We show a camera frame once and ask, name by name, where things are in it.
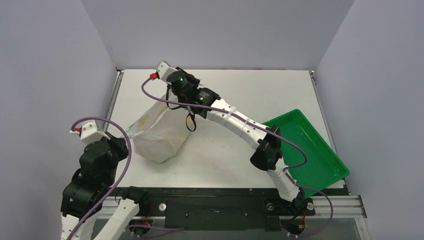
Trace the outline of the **white plastic bag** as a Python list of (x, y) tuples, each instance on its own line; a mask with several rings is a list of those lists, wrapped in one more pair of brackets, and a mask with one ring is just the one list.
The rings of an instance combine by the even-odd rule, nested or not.
[(156, 101), (125, 130), (132, 140), (132, 149), (156, 164), (174, 157), (190, 134), (187, 115), (185, 109), (172, 110), (166, 103)]

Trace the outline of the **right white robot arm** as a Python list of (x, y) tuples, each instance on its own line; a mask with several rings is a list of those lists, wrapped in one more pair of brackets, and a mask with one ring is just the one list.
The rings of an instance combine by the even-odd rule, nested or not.
[(215, 122), (228, 129), (247, 142), (253, 155), (250, 162), (257, 169), (265, 171), (274, 183), (283, 209), (294, 214), (302, 207), (304, 193), (291, 177), (288, 166), (278, 167), (283, 157), (281, 151), (280, 129), (256, 123), (229, 105), (216, 92), (200, 87), (200, 80), (177, 67), (160, 64), (156, 73), (167, 84), (167, 91), (172, 92), (181, 108), (188, 110), (191, 119), (196, 115)]

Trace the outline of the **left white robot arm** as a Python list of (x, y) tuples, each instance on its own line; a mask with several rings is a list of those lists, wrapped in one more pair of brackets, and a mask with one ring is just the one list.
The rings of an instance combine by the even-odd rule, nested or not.
[[(118, 163), (126, 159), (129, 150), (123, 138), (112, 135), (88, 144), (80, 156), (80, 168), (62, 193), (62, 240), (90, 240), (103, 201), (115, 183)], [(117, 240), (136, 215), (151, 210), (147, 191), (130, 186), (112, 216), (95, 236), (97, 240)]]

